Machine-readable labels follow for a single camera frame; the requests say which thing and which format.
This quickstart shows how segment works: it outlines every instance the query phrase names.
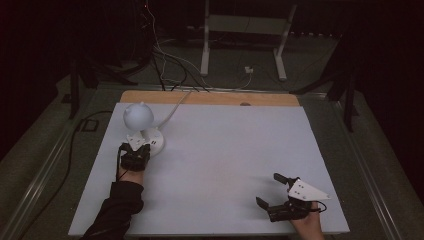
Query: floor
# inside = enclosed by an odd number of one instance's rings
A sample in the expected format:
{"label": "floor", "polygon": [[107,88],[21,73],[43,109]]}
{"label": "floor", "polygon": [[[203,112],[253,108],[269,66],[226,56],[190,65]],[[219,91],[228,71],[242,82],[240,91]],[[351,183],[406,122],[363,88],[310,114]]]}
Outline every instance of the floor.
{"label": "floor", "polygon": [[[286,93],[317,80],[337,45],[337,40],[331,38],[289,37],[283,52],[288,80],[281,82],[272,56],[275,41],[262,39],[261,44],[255,43],[258,41],[213,42],[209,75],[203,78],[196,72],[201,59],[200,40],[163,40],[156,49],[156,60],[162,69],[162,52],[176,56],[196,79],[188,75],[183,81],[185,71],[166,58],[162,79],[168,90],[176,86],[175,91]],[[245,73],[245,66],[252,67],[253,73]],[[1,161],[0,190],[6,193],[0,196],[2,239],[17,239],[22,232],[22,239],[74,239],[67,232],[110,118],[109,113],[98,112],[113,110],[125,90],[161,90],[152,64],[129,77],[137,86],[124,86],[101,74],[99,79],[97,89],[81,87],[81,108],[74,120],[68,119],[70,106],[61,103],[69,93],[69,77],[60,81],[59,96]],[[331,83],[298,96],[351,229],[349,233],[327,235],[326,239],[424,239],[423,205],[366,100],[360,92],[355,93],[357,114],[353,117],[354,132],[350,133],[341,121],[343,99],[329,102],[325,98],[329,87]],[[74,132],[78,120],[90,114],[99,121],[97,130]],[[43,209],[67,174],[58,195]]]}

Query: black sleeve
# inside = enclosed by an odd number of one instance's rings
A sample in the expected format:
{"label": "black sleeve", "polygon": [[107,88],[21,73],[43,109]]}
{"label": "black sleeve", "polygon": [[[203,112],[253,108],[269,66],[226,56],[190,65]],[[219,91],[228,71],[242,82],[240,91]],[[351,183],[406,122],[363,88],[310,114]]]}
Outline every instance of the black sleeve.
{"label": "black sleeve", "polygon": [[133,182],[113,182],[110,197],[103,201],[93,225],[81,240],[123,239],[130,227],[131,215],[143,208],[143,187]]}

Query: dark background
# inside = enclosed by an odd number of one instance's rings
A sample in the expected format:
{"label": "dark background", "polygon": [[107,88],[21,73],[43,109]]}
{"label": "dark background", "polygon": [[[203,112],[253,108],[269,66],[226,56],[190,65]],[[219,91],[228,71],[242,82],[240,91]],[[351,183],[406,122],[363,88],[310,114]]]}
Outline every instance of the dark background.
{"label": "dark background", "polygon": [[[133,56],[128,54],[131,49],[125,49],[125,39],[142,33],[134,33],[127,26],[119,27],[131,22],[132,5],[126,1],[119,8],[122,1],[117,0],[88,2],[1,2],[0,158],[56,97],[56,82],[69,74],[70,45],[78,43],[103,63],[119,65],[123,58]],[[288,4],[270,0],[216,0],[211,1],[211,11],[231,14],[236,9],[238,15],[274,17],[285,16]],[[252,5],[255,12],[249,10]],[[152,0],[150,6],[158,26],[169,36],[190,38],[186,26],[196,28],[203,24],[202,1]],[[292,25],[292,37],[312,33],[340,38],[324,75],[346,65],[356,69],[356,89],[365,95],[421,201],[424,200],[422,10],[422,4],[412,0],[304,0],[300,1]]]}

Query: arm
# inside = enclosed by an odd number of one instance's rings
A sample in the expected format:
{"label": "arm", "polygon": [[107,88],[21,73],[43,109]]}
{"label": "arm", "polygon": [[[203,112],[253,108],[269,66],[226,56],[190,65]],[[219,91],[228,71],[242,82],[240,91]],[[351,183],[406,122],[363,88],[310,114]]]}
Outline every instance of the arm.
{"label": "arm", "polygon": [[130,227],[131,215],[143,208],[141,192],[143,191],[144,171],[132,172],[120,169],[118,182],[113,182],[110,197],[104,200],[102,207],[91,227],[82,240],[123,239]]}
{"label": "arm", "polygon": [[[318,208],[318,203],[312,202],[312,208]],[[319,212],[310,212],[305,218],[290,222],[303,240],[324,240]]]}

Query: white table surface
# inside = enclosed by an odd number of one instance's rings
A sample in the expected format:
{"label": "white table surface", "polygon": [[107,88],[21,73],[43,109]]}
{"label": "white table surface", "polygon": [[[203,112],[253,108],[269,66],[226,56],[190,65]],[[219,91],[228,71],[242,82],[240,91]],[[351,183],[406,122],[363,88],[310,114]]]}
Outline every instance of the white table surface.
{"label": "white table surface", "polygon": [[[93,223],[110,184],[116,155],[127,134],[118,103],[81,197],[69,235],[83,235]],[[149,104],[153,125],[175,105]],[[295,178],[328,193],[321,213],[324,233],[349,227],[302,107],[191,105],[178,107],[162,128],[165,147],[144,175],[145,202],[127,235],[242,236],[291,234],[287,221],[271,223],[256,204],[287,201],[287,185],[274,173]]]}

